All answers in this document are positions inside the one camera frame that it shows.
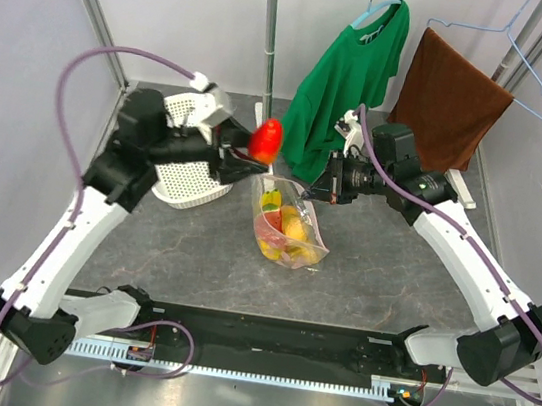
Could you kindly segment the watermelon slice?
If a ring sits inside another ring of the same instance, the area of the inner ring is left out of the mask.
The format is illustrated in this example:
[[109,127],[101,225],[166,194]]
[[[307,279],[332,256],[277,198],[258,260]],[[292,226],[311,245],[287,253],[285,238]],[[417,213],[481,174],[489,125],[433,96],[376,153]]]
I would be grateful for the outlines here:
[[282,249],[286,246],[286,237],[282,232],[281,211],[262,211],[253,220],[255,236],[258,240],[265,241],[271,247]]

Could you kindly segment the yellow mango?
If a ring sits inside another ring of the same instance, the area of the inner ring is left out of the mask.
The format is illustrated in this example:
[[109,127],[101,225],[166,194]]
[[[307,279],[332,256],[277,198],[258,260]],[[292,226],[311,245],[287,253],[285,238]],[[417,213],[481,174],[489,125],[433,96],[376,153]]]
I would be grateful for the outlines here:
[[265,241],[259,241],[258,245],[267,259],[291,269],[315,265],[322,258],[317,251],[308,247],[288,246],[279,249]]

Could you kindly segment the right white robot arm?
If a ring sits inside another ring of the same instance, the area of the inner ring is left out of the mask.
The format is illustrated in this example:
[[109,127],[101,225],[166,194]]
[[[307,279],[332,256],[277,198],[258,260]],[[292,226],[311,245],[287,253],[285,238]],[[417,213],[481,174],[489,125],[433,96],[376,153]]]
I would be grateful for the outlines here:
[[446,175],[422,169],[412,130],[386,123],[366,136],[362,127],[353,110],[337,121],[345,145],[330,153],[306,198],[344,205],[359,195],[383,196],[435,251],[474,319],[465,331],[424,325],[404,331],[403,343],[388,352],[392,371],[409,377],[424,365],[457,365],[486,387],[539,360],[542,305],[498,265]]

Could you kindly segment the red mango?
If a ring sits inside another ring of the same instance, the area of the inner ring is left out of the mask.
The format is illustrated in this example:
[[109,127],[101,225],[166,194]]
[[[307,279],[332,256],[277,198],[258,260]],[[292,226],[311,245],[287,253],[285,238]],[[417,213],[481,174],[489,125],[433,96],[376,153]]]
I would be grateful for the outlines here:
[[247,147],[249,155],[264,165],[271,165],[282,148],[283,136],[281,123],[273,118],[267,119],[252,133]]

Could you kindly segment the pale yellow pear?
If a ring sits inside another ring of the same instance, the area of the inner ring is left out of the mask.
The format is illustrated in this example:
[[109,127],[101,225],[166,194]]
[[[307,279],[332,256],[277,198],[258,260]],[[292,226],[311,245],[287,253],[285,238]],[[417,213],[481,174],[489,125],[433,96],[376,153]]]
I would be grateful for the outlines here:
[[282,232],[286,237],[293,239],[294,241],[308,241],[307,228],[301,218],[291,217],[286,221],[283,221],[282,228]]

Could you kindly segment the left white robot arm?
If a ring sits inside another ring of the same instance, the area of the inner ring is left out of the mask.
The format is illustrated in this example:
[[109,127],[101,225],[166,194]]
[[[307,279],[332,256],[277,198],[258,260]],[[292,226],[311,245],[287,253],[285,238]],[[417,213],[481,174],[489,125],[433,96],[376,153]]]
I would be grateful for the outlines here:
[[122,329],[142,338],[154,320],[150,298],[122,286],[106,295],[68,300],[72,280],[100,243],[135,209],[157,182],[162,164],[205,163],[211,180],[232,184],[263,174],[281,147],[283,132],[272,120],[254,131],[233,119],[209,93],[174,125],[164,96],[136,90],[118,112],[109,143],[80,172],[71,206],[30,259],[0,285],[0,334],[40,365],[52,363],[75,339]]

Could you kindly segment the yellow banana bunch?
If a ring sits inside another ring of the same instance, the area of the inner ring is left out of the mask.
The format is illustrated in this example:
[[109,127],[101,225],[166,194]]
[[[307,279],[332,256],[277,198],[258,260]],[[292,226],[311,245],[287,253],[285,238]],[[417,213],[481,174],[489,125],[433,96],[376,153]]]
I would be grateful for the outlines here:
[[279,189],[274,188],[271,191],[266,191],[260,199],[261,210],[263,212],[276,212],[282,207],[282,194]]

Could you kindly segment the orange peach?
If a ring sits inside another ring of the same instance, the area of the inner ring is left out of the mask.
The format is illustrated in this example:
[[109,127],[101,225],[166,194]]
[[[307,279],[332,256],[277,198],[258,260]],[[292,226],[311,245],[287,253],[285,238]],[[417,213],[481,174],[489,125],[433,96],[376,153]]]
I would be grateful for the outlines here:
[[287,219],[291,217],[298,218],[300,216],[300,213],[298,212],[298,209],[295,206],[289,206],[284,205],[281,207],[281,218],[283,221],[286,221]]

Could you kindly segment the clear zip top bag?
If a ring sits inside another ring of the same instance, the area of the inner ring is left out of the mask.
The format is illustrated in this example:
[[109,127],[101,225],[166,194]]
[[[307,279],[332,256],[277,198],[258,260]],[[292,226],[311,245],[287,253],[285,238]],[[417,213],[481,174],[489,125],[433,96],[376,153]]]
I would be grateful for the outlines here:
[[317,265],[329,253],[305,189],[277,175],[252,178],[253,230],[265,258],[291,270]]

